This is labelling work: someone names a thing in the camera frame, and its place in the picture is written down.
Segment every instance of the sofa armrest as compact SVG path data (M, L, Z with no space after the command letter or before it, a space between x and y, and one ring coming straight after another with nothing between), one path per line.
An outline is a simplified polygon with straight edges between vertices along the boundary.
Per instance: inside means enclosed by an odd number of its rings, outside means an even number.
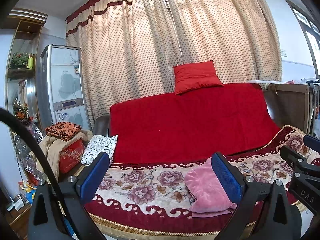
M94 122L93 135L108 136L110 115L99 116Z

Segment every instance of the wall switch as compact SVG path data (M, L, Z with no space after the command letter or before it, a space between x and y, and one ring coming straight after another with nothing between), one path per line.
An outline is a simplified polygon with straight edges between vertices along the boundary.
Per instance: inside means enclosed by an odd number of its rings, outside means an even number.
M282 57L287 57L287 52L285 50L281 50L281 56Z

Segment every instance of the red sofa cover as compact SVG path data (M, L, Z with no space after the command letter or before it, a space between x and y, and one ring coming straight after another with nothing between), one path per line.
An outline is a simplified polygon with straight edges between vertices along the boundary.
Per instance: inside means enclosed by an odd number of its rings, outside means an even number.
M109 136L114 163L185 163L220 151L232 155L267 144L279 131L257 84L225 84L183 95L115 104Z

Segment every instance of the gold woven trim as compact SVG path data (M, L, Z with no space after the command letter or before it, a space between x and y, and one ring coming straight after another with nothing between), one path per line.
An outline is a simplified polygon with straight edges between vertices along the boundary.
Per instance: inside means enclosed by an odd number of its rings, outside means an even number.
M303 134L305 134L303 131L301 131L300 129L298 128L295 128L291 125L285 125L284 127L281 128L281 130L272 138L272 140L285 128L285 127L290 127L290 128L293 128L297 131L300 131L302 132ZM265 148L266 146L268 146L272 140L267 144L265 145L264 147L260 148L260 149L263 149ZM295 203L293 203L292 205L299 205L301 204L301 202L298 200L296 201ZM133 233L133 234L139 234L139 235L147 235L147 236L209 236L209 235L217 235L218 233L220 233L220 231L213 231L213 232L207 232L207 233L168 233L168 232L161 232L161 231L151 231L151 230L146 230L146 229L140 229L140 228L134 228L134 227L129 227L129 226L126 226L126 225L121 225L119 223L116 223L116 222L113 222L113 221L110 221L110 220L106 220L104 218L101 218L101 217L98 217L96 215L93 215L91 213L89 213L90 217L92 218L92 220L95 222L95 223L98 223L100 225L104 225L104 226L107 226L107 227L110 227L110 228L114 228L114 229L117 229L117 230L120 230L120 231L124 231L124 232L128 232L128 233ZM254 222L251 222L251 223L248 223L245 227L250 227L250 226L253 226L255 224L255 221Z

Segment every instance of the pink pillow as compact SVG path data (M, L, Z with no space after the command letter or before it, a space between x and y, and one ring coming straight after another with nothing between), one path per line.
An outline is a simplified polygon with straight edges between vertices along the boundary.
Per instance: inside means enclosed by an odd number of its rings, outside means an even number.
M199 88L223 86L212 60L176 66L174 67L174 75L176 78L175 95Z
M192 212L219 212L218 214L213 213L209 215L216 216L224 214L224 211L228 208L236 207L236 205L229 200L216 174L212 170L211 158L204 164L189 171L186 174L185 183L190 193L196 199L189 208Z

